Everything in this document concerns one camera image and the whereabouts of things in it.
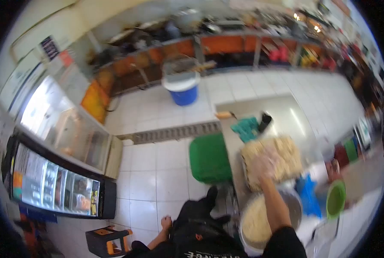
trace blue bucket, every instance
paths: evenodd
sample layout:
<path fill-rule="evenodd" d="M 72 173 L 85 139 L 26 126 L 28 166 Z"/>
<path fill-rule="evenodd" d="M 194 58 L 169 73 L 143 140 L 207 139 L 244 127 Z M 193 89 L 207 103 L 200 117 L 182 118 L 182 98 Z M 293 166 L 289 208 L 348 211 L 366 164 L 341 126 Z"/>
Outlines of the blue bucket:
<path fill-rule="evenodd" d="M 163 86 L 170 92 L 172 99 L 179 106 L 192 104 L 198 97 L 198 85 L 201 77 L 197 72 L 167 75 Z"/>
<path fill-rule="evenodd" d="M 174 92 L 170 91 L 170 95 L 174 102 L 179 106 L 187 106 L 192 104 L 197 96 L 198 96 L 198 85 L 195 85 L 192 89 L 182 91 L 182 92 Z"/>

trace green stool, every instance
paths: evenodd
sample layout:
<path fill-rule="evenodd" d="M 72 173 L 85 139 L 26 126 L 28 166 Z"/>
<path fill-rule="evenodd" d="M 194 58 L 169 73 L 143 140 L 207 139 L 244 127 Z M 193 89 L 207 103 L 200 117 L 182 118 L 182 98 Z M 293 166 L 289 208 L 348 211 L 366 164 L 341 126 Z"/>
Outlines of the green stool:
<path fill-rule="evenodd" d="M 232 180 L 231 166 L 222 133 L 195 138 L 189 146 L 192 176 L 205 184 Z"/>

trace floor drain grate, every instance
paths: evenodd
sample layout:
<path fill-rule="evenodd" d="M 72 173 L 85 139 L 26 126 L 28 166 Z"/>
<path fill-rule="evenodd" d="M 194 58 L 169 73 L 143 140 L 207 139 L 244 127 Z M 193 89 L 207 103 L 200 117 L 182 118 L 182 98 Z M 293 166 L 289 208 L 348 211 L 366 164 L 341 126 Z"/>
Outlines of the floor drain grate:
<path fill-rule="evenodd" d="M 187 137 L 197 137 L 220 132 L 220 122 L 211 121 L 194 125 L 162 128 L 146 132 L 137 132 L 130 135 L 118 135 L 120 140 L 131 139 L 133 144 L 150 142 L 164 142 L 168 140 L 179 140 Z"/>

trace black shoe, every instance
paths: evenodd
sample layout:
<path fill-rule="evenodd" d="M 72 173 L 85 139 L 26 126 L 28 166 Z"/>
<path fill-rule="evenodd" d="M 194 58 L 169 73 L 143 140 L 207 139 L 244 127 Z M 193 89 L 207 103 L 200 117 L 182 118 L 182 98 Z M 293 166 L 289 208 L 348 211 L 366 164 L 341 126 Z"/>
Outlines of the black shoe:
<path fill-rule="evenodd" d="M 219 218 L 216 218 L 215 220 L 216 220 L 216 222 L 218 222 L 219 224 L 224 225 L 224 224 L 226 224 L 226 223 L 228 223 L 228 222 L 231 221 L 231 215 L 226 214 L 226 215 L 224 215 L 224 216 L 221 216 L 221 217 L 219 217 Z"/>
<path fill-rule="evenodd" d="M 208 193 L 206 194 L 206 197 L 211 200 L 216 200 L 216 197 L 218 196 L 218 189 L 216 186 L 211 186 L 210 189 L 208 190 Z"/>

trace teal cloth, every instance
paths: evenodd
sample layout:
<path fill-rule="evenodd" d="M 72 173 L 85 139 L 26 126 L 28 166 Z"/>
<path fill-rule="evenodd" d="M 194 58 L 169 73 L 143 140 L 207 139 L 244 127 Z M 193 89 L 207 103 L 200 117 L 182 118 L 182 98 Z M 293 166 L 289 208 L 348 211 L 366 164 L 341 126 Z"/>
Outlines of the teal cloth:
<path fill-rule="evenodd" d="M 242 142 L 249 142 L 258 137 L 258 121 L 255 117 L 243 118 L 231 125 L 232 131 L 239 135 Z"/>

